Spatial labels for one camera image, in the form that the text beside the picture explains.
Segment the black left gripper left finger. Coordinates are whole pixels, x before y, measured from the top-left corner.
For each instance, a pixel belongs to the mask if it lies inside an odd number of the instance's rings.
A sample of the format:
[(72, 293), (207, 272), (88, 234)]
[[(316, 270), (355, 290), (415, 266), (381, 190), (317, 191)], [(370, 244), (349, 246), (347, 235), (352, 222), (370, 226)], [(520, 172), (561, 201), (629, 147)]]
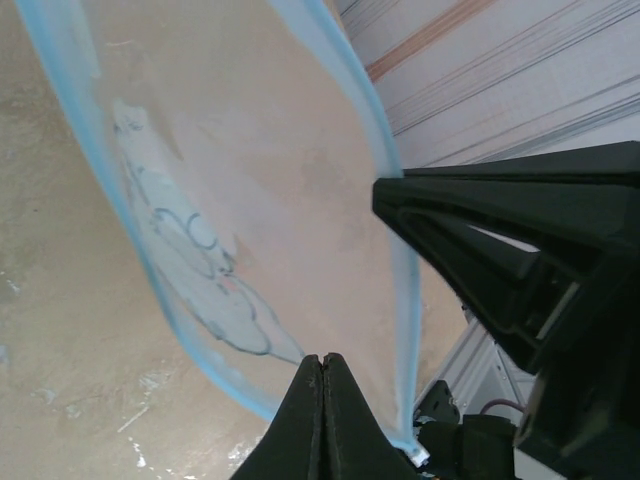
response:
[(258, 445), (233, 474), (236, 480), (321, 477), (323, 377), (316, 355), (305, 357)]

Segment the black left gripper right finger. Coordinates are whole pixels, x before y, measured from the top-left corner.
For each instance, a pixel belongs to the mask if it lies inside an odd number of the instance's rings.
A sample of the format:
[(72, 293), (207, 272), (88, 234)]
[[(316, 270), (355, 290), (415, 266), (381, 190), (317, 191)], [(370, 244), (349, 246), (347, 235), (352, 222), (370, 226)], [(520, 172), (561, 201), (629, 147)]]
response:
[(343, 356), (326, 355), (323, 371), (322, 479), (416, 479), (374, 418)]

